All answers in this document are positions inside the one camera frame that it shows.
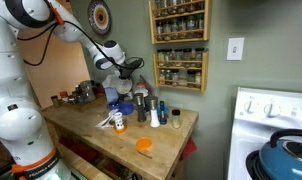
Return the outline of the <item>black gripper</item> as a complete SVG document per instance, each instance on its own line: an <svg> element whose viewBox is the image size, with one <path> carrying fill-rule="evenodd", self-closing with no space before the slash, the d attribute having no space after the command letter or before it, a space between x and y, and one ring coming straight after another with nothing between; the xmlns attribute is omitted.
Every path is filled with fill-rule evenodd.
<svg viewBox="0 0 302 180"><path fill-rule="evenodd" d="M130 77L130 75L140 67L140 65L142 64L142 60L138 59L138 60L134 60L133 62L129 63L129 64L125 64L124 66L122 66L120 68L120 78L121 79L127 79Z"/></svg>

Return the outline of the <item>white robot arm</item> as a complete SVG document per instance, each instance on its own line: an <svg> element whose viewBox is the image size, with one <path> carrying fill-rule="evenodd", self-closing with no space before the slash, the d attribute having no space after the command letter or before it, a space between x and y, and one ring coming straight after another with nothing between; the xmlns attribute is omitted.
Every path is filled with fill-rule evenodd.
<svg viewBox="0 0 302 180"><path fill-rule="evenodd" d="M15 163L12 172L26 180L70 180L71 170L61 159L35 103L17 34L44 28L62 40L87 48L94 65L112 66L128 78L142 61L125 62L125 53L109 40L92 40L74 16L56 0L0 0L0 141Z"/></svg>

